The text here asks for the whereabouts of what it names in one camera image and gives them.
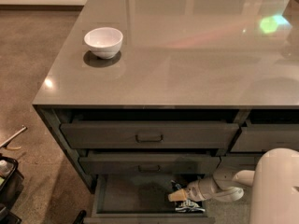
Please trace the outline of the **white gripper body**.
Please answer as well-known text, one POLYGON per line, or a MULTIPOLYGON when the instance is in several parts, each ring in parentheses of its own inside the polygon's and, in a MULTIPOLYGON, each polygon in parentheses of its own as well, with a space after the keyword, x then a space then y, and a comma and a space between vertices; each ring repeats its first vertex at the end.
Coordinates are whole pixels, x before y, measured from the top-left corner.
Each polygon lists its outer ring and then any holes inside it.
POLYGON ((204 197, 202 191, 200 190, 200 181, 195 180, 189 183, 186 187, 186 193, 190 200, 194 202, 204 201, 206 198, 204 197))

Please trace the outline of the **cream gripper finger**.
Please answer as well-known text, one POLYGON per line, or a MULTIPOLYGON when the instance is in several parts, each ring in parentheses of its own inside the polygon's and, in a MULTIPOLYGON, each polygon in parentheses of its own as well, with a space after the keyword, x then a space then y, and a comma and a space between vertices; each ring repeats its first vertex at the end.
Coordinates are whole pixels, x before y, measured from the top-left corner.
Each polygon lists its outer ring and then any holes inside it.
POLYGON ((187 193, 184 189, 179 189, 168 195, 168 200, 170 202, 184 202, 187 199, 187 193))

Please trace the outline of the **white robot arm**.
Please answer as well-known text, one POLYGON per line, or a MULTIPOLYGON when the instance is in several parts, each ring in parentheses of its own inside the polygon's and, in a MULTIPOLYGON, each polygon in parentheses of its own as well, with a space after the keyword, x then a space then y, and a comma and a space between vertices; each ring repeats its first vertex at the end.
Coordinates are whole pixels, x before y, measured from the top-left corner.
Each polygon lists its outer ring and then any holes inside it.
POLYGON ((288 148, 267 151, 253 171, 220 167, 169 194, 168 200, 233 202, 246 187, 251 188, 249 224, 299 224, 299 152, 288 148))

